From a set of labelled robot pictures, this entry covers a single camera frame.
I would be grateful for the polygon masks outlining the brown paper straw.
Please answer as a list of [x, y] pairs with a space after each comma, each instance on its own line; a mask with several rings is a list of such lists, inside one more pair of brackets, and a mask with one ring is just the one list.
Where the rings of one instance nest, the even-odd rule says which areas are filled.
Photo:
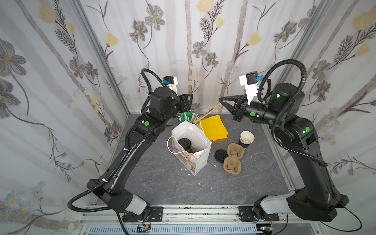
[[199, 123], [202, 119], [204, 119], [206, 116], [208, 116], [210, 113], [212, 113], [214, 110], [216, 110], [221, 105], [222, 104], [219, 103], [218, 105], [216, 105], [215, 107], [213, 107], [212, 109], [210, 109], [208, 112], [206, 112], [205, 114], [203, 114], [202, 116], [200, 116], [197, 120], [194, 121], [194, 124]]

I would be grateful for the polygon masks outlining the white patterned paper bag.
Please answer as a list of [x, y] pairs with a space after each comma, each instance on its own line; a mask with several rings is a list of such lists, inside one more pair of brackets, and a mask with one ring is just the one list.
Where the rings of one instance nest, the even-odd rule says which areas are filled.
[[167, 140], [167, 149], [192, 175], [207, 164], [212, 142], [193, 123], [184, 121], [177, 125]]

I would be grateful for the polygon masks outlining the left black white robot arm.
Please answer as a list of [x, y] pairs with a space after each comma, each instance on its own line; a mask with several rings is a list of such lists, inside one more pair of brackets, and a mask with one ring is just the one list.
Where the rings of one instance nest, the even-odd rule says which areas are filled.
[[[191, 110], [193, 95], [178, 95], [168, 87], [172, 76], [161, 80], [150, 69], [142, 69], [141, 75], [148, 88], [142, 113], [127, 131], [125, 144], [119, 155], [98, 179], [88, 182], [88, 190], [69, 200], [70, 210], [91, 213], [113, 210], [116, 214], [133, 213], [137, 220], [146, 221], [150, 214], [150, 204], [141, 197], [125, 189], [125, 184], [141, 156], [165, 130], [166, 124], [179, 113]], [[88, 194], [95, 194], [106, 205], [96, 209], [79, 208], [74, 202]]]

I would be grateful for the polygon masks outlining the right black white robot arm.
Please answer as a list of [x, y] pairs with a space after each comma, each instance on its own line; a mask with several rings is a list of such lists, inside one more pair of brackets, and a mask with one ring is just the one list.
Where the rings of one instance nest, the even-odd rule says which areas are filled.
[[[270, 75], [283, 65], [294, 65], [300, 70], [298, 86], [290, 83], [271, 86]], [[273, 141], [292, 156], [304, 183], [303, 188], [291, 193], [261, 197], [250, 210], [240, 211], [242, 221], [255, 223], [275, 213], [292, 213], [300, 219], [328, 226], [337, 216], [337, 209], [345, 208], [349, 202], [331, 179], [313, 123], [297, 116], [306, 79], [304, 64], [287, 59], [272, 66], [264, 76], [256, 71], [242, 75], [240, 84], [245, 87], [245, 94], [219, 99], [233, 120], [240, 122], [249, 118], [253, 123], [267, 124]]]

